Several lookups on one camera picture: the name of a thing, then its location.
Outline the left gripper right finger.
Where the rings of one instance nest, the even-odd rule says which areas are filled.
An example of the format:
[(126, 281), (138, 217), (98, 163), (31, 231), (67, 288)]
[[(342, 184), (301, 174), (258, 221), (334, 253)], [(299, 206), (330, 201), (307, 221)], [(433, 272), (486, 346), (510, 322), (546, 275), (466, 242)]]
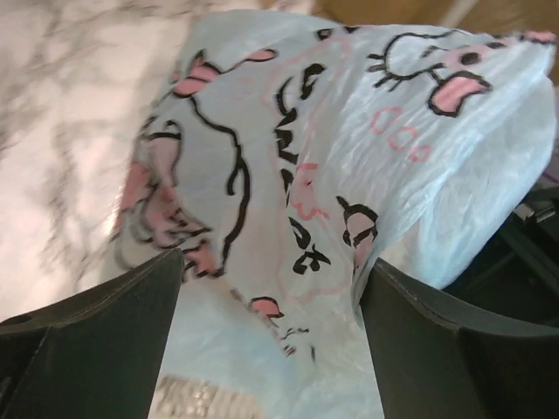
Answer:
[(558, 416), (557, 328), (472, 306), (384, 261), (362, 316), (385, 417)]

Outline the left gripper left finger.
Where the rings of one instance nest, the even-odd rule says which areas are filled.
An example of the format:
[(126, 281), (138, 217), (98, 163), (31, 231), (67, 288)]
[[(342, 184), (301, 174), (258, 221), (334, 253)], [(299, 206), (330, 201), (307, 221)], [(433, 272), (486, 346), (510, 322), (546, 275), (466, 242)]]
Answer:
[(1, 324), (1, 416), (148, 416), (183, 278), (167, 251)]

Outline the light blue plastic grocery bag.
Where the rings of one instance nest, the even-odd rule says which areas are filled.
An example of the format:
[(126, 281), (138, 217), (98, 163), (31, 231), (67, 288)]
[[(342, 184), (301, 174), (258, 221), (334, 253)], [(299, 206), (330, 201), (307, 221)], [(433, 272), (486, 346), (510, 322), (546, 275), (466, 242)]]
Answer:
[(218, 13), (180, 52), (142, 124), (106, 278), (183, 254), (163, 372), (222, 385), (271, 418), (378, 417), (365, 275), (433, 288), (470, 264), (547, 166), (549, 31), (344, 26)]

